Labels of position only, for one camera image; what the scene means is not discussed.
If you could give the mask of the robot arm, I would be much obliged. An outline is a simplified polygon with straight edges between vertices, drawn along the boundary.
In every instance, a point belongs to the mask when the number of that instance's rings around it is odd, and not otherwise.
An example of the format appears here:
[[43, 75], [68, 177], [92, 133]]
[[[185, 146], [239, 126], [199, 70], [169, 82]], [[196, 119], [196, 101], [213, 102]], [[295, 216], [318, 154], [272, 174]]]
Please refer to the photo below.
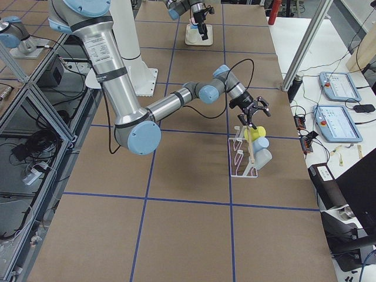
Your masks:
[[126, 40], [137, 42], [131, 9], [121, 12], [120, 3], [111, 1], [49, 1], [49, 24], [58, 32], [77, 36], [92, 63], [96, 81], [109, 97], [114, 110], [114, 136], [120, 146], [137, 155], [148, 155], [158, 147], [161, 131], [157, 122], [194, 99], [206, 104], [222, 93], [230, 96], [230, 108], [238, 107], [239, 120], [254, 127], [253, 115], [262, 110], [270, 115], [268, 102], [253, 98], [226, 65], [213, 73], [207, 83], [188, 82], [169, 96], [142, 107], [129, 77], [121, 52]]
[[189, 12], [190, 23], [186, 26], [186, 45], [210, 46], [213, 43], [213, 28], [205, 23], [208, 14], [215, 14], [213, 6], [205, 4], [204, 1], [169, 0], [163, 2], [173, 20]]

